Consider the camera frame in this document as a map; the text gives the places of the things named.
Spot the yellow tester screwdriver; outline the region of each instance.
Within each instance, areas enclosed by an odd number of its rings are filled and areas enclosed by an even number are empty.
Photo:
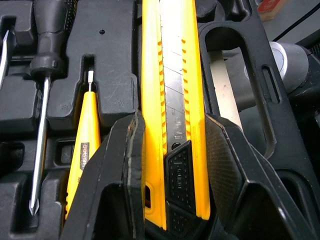
[[[96,94],[92,91],[94,71],[88,72],[89,91],[84,94],[76,134],[66,197],[66,215],[71,208],[83,170],[101,144]]]

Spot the black screwdriver handle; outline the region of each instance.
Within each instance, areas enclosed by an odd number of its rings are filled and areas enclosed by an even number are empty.
[[[59,78],[64,75],[62,59],[77,12],[77,0],[35,0],[38,32],[37,55],[30,64],[32,76]]]

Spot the screwdriver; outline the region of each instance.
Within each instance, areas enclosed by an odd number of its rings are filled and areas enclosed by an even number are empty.
[[[77,0],[35,0],[34,17],[38,32],[37,55],[30,64],[34,79],[44,79],[42,105],[32,178],[29,210],[35,215],[39,209],[39,193],[45,165],[47,145],[47,106],[49,89],[54,78],[62,78],[65,63],[62,52],[70,35],[77,11]]]
[[[8,72],[9,64],[16,48],[16,35],[13,30],[8,29],[3,38],[3,45],[1,51],[0,62],[0,89],[2,87],[3,80]]]
[[[83,170],[101,143],[96,94],[92,91],[93,80],[94,71],[90,70],[88,71],[89,91],[87,91],[83,97],[67,186],[66,219],[74,200]]]

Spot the yellow utility knife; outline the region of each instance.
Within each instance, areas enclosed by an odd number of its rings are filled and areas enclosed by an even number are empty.
[[[184,238],[198,222],[210,217],[194,0],[142,2],[141,95],[146,150],[145,218],[152,231],[158,228]]]

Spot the red object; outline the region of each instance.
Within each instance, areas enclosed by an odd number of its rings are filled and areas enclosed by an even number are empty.
[[[258,7],[259,12],[266,12],[273,10],[281,0],[264,0]]]
[[[262,21],[273,19],[288,0],[263,0],[258,7]]]

